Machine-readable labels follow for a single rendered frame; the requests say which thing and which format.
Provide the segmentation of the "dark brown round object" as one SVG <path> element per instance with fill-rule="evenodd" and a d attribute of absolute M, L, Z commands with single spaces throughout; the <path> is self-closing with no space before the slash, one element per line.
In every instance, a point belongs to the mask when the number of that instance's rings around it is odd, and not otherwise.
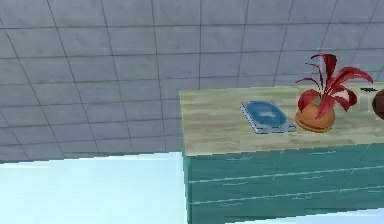
<path fill-rule="evenodd" d="M 372 109 L 378 118 L 384 120 L 384 89 L 378 91 L 373 97 Z"/>

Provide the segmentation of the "red plant in orange pot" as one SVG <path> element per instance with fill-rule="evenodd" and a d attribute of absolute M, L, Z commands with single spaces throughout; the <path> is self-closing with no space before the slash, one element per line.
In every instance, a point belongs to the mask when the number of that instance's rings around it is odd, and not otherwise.
<path fill-rule="evenodd" d="M 364 79 L 370 83 L 372 77 L 355 67 L 346 66 L 334 74 L 337 57 L 334 54 L 315 54 L 312 59 L 321 57 L 325 65 L 325 75 L 323 75 L 319 65 L 311 63 L 319 73 L 319 80 L 313 78 L 303 78 L 297 80 L 312 81 L 318 87 L 305 90 L 298 102 L 298 110 L 295 115 L 295 122 L 305 130 L 324 133 L 332 129 L 335 121 L 334 107 L 339 104 L 345 111 L 357 104 L 357 95 L 344 83 L 353 79 Z"/>

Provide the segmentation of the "teal chest of drawers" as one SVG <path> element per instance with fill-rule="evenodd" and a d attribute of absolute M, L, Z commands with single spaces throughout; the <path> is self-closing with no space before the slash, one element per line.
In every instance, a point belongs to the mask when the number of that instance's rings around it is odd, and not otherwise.
<path fill-rule="evenodd" d="M 226 224 L 384 208 L 384 82 L 352 83 L 358 103 L 333 128 L 257 134 L 240 109 L 274 102 L 289 118 L 303 87 L 183 91 L 180 106 L 188 224 Z"/>

